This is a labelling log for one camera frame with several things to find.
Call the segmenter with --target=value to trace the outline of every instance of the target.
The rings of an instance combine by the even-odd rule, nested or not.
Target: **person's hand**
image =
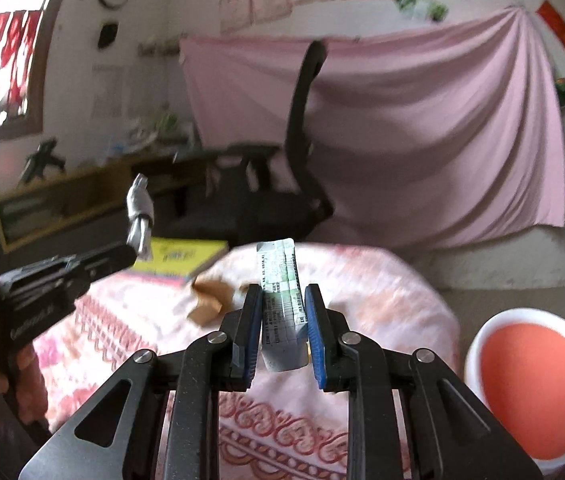
[[[18,352],[16,363],[20,370],[16,384],[16,400],[18,401],[18,417],[25,424],[41,420],[47,413],[48,400],[44,377],[40,371],[38,356],[34,345],[30,344]],[[0,374],[0,394],[9,389],[7,378]]]

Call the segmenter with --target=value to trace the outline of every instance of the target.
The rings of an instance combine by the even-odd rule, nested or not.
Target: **wooden desk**
[[[131,155],[102,167],[79,168],[0,196],[0,245],[5,253],[124,206],[138,173],[152,197],[203,182],[203,162]]]

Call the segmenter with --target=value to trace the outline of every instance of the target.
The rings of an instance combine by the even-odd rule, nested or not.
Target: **green and white packet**
[[[307,313],[297,278],[293,239],[256,246],[262,271],[262,357],[267,370],[283,372],[309,364]]]

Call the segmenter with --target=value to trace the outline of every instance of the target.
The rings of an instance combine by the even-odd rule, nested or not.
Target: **chair backrest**
[[[333,205],[325,189],[307,169],[311,140],[304,131],[305,108],[309,89],[326,60],[326,47],[321,41],[312,41],[302,61],[296,88],[291,99],[287,122],[285,154],[300,192],[312,203],[316,219],[322,221],[333,215]]]

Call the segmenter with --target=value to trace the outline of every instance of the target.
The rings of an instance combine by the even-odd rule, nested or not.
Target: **black figurine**
[[[44,180],[44,169],[47,166],[56,166],[65,173],[65,159],[52,153],[57,143],[57,139],[45,140],[38,145],[35,153],[27,156],[27,163],[20,175],[20,182],[29,184],[35,176]]]

